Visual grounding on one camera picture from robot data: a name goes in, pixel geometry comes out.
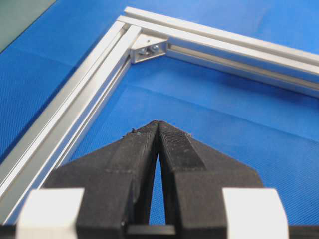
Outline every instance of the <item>blue cloth surface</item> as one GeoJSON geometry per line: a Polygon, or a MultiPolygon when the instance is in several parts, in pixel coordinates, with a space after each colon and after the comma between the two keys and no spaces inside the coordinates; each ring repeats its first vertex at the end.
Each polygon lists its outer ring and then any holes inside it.
{"type": "MultiPolygon", "coordinates": [[[[0,162],[125,6],[319,53],[317,1],[58,0],[0,54],[0,162]]],[[[162,57],[132,66],[72,160],[165,120],[255,168],[290,224],[319,224],[318,108],[315,98],[162,57]]],[[[159,172],[152,224],[164,223],[159,172]]]]}

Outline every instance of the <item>green surface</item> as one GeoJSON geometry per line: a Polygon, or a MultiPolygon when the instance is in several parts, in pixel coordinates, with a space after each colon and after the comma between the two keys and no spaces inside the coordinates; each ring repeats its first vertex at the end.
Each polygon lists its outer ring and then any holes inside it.
{"type": "Polygon", "coordinates": [[[55,0],[0,0],[0,52],[54,2],[55,0]]]}

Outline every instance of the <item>aluminum frame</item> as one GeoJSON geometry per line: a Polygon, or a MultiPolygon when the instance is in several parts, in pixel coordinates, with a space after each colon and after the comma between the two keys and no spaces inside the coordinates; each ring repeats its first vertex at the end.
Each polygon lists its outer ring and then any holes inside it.
{"type": "Polygon", "coordinates": [[[125,14],[0,165],[0,223],[14,223],[30,189],[70,158],[129,69],[141,34],[167,39],[169,57],[319,98],[318,55],[132,7],[125,14]]]}

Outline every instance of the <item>screw head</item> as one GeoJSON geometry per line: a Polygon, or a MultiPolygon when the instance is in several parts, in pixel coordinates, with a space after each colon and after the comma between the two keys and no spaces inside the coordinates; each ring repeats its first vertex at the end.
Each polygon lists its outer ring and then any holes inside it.
{"type": "Polygon", "coordinates": [[[160,47],[158,45],[151,46],[150,49],[154,53],[157,53],[160,51],[160,47]]]}

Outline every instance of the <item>white clamp pad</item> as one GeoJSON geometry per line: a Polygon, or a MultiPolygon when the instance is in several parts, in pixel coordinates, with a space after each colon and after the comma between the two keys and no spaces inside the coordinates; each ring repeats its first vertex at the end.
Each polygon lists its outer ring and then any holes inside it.
{"type": "Polygon", "coordinates": [[[228,239],[288,239],[288,222],[276,189],[223,188],[228,239]]]}
{"type": "Polygon", "coordinates": [[[17,222],[17,239],[76,239],[84,188],[32,190],[17,222]]]}

